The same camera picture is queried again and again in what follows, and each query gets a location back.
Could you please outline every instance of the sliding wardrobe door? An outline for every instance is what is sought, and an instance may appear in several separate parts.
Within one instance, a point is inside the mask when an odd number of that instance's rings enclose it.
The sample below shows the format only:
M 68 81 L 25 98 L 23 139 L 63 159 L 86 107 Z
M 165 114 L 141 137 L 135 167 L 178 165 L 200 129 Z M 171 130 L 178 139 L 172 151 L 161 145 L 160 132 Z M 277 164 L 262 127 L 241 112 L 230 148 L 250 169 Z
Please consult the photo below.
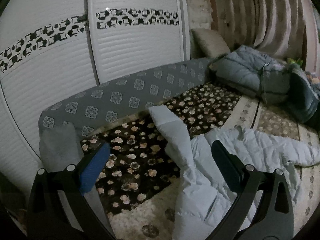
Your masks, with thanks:
M 41 112 L 97 85 L 86 0 L 11 0 L 0 17 L 0 37 L 4 97 L 23 137 L 39 155 Z
M 40 160 L 30 153 L 0 98 L 0 171 L 28 198 Z
M 184 60 L 180 0 L 88 0 L 100 83 Z

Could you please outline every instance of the black mount arm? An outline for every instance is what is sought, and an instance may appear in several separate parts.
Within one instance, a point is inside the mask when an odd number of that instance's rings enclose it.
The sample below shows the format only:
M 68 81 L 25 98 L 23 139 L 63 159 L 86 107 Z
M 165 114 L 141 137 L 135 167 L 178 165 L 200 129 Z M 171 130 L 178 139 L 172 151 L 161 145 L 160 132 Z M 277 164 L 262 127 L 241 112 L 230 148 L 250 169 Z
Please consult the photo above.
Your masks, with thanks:
M 109 231 L 97 218 L 80 191 L 80 178 L 87 166 L 98 156 L 84 156 L 77 166 L 68 165 L 63 171 L 47 172 L 40 169 L 36 175 L 28 208 L 28 237 L 32 240 L 116 240 L 114 233 Z M 73 228 L 60 202 L 58 190 L 63 190 L 70 207 L 80 224 L 82 231 Z
M 8 211 L 0 201 L 0 231 L 2 233 L 1 239 L 10 240 L 27 240 L 27 237 L 16 226 L 11 219 Z
M 238 196 L 206 240 L 291 240 L 293 209 L 282 170 L 268 173 L 245 166 L 220 141 L 214 141 L 211 150 L 228 187 Z M 263 194 L 255 217 L 248 228 L 239 232 L 259 190 Z

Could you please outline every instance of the beige cushion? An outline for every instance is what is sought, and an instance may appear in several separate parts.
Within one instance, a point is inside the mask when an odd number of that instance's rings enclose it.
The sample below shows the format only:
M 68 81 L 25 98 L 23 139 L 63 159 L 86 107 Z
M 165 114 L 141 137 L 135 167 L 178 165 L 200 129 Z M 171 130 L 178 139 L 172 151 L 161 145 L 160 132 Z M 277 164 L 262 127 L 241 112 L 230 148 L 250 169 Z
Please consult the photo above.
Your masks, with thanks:
M 193 29 L 192 32 L 206 57 L 221 57 L 230 52 L 226 42 L 217 31 Z

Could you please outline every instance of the blue foam pad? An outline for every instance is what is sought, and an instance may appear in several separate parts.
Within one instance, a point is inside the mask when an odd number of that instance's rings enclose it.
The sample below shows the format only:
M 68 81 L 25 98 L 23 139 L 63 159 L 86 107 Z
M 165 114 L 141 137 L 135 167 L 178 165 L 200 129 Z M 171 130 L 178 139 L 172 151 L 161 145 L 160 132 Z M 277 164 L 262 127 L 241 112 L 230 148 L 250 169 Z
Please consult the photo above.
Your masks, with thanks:
M 80 192 L 83 195 L 91 191 L 100 172 L 110 156 L 110 145 L 104 143 L 80 175 Z

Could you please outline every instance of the gray patterned upholstery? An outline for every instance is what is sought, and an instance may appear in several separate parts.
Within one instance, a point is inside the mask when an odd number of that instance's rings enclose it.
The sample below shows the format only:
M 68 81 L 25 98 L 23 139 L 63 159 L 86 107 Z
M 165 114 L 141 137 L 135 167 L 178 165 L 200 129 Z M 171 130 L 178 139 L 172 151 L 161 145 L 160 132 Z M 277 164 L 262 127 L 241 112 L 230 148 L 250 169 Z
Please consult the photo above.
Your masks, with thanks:
M 39 133 L 72 123 L 79 137 L 208 81 L 214 59 L 164 65 L 117 78 L 56 103 L 41 113 Z

